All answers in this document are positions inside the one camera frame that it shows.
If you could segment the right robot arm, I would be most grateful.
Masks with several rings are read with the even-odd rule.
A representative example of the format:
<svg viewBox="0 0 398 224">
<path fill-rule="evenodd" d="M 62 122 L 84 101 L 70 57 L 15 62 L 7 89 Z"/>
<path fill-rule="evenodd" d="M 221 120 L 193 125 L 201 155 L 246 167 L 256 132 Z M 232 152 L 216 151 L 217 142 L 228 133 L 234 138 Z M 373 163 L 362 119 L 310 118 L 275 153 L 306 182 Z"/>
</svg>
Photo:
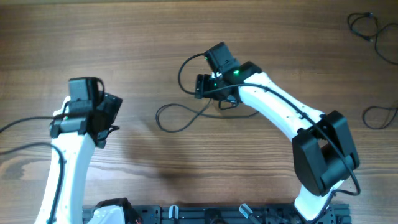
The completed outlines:
<svg viewBox="0 0 398 224">
<path fill-rule="evenodd" d="M 256 64 L 239 63 L 224 42 L 203 52 L 202 57 L 212 73 L 197 76 L 195 98 L 243 103 L 267 118 L 292 143 L 294 171 L 302 184 L 294 209 L 303 221 L 318 222 L 337 193 L 360 194 L 354 175 L 359 156 L 341 113 L 325 114 L 295 99 Z M 355 192 L 340 188 L 348 178 L 353 180 Z"/>
</svg>

